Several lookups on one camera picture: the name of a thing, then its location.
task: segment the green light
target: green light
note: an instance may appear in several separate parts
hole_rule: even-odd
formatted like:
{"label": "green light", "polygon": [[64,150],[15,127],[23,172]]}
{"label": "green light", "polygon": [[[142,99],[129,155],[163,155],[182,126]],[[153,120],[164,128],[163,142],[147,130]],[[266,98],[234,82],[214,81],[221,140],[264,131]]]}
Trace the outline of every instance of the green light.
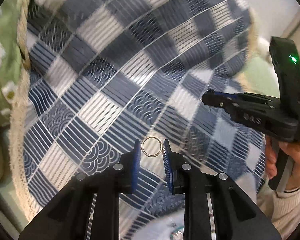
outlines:
{"label": "green light", "polygon": [[292,59],[292,61],[293,61],[294,64],[297,64],[297,59],[295,57],[293,57],[291,55],[289,57]]}

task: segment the white surface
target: white surface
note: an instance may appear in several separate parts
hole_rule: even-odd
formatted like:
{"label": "white surface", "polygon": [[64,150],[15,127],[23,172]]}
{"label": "white surface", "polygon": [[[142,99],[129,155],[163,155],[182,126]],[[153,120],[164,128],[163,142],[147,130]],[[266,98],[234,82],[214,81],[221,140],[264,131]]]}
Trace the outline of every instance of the white surface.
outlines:
{"label": "white surface", "polygon": [[246,0],[260,21],[260,35],[270,40],[281,36],[300,9],[296,0]]}

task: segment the black handle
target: black handle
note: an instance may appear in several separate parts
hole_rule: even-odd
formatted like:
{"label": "black handle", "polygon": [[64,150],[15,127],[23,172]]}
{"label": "black handle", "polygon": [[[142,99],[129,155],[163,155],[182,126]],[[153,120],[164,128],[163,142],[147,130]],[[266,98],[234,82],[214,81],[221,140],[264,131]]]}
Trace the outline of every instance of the black handle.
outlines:
{"label": "black handle", "polygon": [[284,192],[292,174],[294,160],[280,149],[278,141],[272,139],[272,149],[277,153],[277,175],[269,180],[269,187],[278,192]]}

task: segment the metal screw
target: metal screw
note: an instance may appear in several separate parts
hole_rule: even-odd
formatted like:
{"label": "metal screw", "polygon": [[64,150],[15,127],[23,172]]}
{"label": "metal screw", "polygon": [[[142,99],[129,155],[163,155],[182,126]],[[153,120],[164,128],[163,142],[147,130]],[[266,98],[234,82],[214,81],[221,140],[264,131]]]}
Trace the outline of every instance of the metal screw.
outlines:
{"label": "metal screw", "polygon": [[117,163],[117,164],[113,165],[113,168],[114,168],[116,171],[119,171],[119,170],[122,170],[123,165],[120,164],[120,163]]}
{"label": "metal screw", "polygon": [[182,169],[184,169],[185,171],[189,171],[189,169],[191,169],[191,165],[188,164],[188,163],[183,164],[181,167],[182,167]]}
{"label": "metal screw", "polygon": [[79,173],[79,174],[76,176],[76,179],[77,179],[77,180],[84,180],[86,177],[87,177],[87,175],[86,175],[85,173]]}
{"label": "metal screw", "polygon": [[220,173],[219,174],[219,179],[226,180],[226,179],[228,179],[228,175],[225,174],[225,173]]}

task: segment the ring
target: ring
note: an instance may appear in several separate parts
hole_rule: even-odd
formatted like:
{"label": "ring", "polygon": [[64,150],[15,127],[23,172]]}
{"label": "ring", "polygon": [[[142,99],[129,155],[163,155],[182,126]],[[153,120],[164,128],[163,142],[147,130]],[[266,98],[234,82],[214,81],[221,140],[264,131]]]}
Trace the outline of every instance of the ring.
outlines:
{"label": "ring", "polygon": [[[148,139],[151,139],[151,138],[156,139],[156,140],[160,143],[160,150],[159,150],[156,154],[153,154],[153,155],[150,155],[150,154],[146,153],[146,151],[145,151],[145,149],[144,149],[144,147],[143,147],[145,141],[148,140]],[[143,153],[144,153],[146,156],[148,156],[148,157],[156,157],[156,156],[158,156],[158,155],[160,154],[160,152],[162,151],[162,142],[161,142],[161,140],[160,140],[158,137],[156,137],[156,136],[148,136],[148,137],[146,137],[146,138],[143,139],[143,141],[142,141],[142,143],[141,143],[141,150],[142,150]]]}

